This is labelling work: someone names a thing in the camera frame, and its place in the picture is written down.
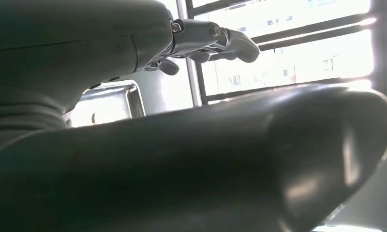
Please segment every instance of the black robotic limb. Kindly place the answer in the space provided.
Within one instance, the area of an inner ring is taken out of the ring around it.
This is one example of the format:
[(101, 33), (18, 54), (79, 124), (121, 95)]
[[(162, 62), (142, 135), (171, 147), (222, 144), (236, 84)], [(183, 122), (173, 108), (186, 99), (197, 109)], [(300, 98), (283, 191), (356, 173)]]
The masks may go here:
[(168, 57), (257, 59), (153, 0), (0, 0), (0, 231), (307, 232), (387, 154), (387, 99), (307, 85), (66, 129), (81, 93)]

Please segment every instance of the screw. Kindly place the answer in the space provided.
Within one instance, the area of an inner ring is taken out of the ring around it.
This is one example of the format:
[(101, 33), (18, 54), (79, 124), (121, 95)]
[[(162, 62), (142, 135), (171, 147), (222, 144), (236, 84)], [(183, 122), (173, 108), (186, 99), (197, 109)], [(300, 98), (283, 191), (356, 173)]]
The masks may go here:
[(178, 23), (173, 23), (171, 25), (171, 29), (172, 29), (173, 33), (178, 33), (178, 32), (181, 31), (181, 27), (180, 27), (180, 25)]
[(221, 28), (219, 26), (214, 26), (212, 33), (214, 37), (219, 37), (221, 35)]

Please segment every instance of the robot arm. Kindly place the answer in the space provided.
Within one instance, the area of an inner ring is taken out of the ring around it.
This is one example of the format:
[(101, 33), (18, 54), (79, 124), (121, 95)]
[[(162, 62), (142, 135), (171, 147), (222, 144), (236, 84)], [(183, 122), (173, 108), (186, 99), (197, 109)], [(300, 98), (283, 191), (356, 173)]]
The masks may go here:
[(46, 105), (64, 113), (85, 89), (111, 78), (141, 70), (176, 73), (172, 62), (162, 61), (167, 57), (203, 62), (209, 53), (226, 53), (250, 62), (258, 56), (248, 37), (215, 27), (174, 21), (154, 0), (0, 0), (0, 105)]

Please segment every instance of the dark curved surface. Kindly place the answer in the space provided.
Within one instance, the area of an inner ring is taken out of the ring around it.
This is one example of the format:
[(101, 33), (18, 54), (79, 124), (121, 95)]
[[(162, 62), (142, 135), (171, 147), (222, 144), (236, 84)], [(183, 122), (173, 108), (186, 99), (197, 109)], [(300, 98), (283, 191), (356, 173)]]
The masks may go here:
[(328, 225), (353, 225), (387, 231), (387, 159), (368, 182), (344, 204)]
[(72, 110), (169, 47), (170, 18), (154, 0), (0, 0), (0, 106)]
[(387, 152), (387, 99), (311, 85), (0, 152), (0, 231), (306, 232)]

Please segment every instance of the building window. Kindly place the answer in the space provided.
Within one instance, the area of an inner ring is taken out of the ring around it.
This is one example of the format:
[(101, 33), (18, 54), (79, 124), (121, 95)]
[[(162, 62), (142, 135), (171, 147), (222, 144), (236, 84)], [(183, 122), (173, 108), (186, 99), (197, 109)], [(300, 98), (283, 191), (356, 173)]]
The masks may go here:
[(326, 59), (322, 61), (322, 71), (333, 70), (333, 59)]
[(234, 75), (229, 80), (234, 86), (240, 86), (240, 75)]
[(254, 77), (255, 82), (264, 82), (268, 77), (268, 72), (266, 70), (262, 71), (261, 74)]

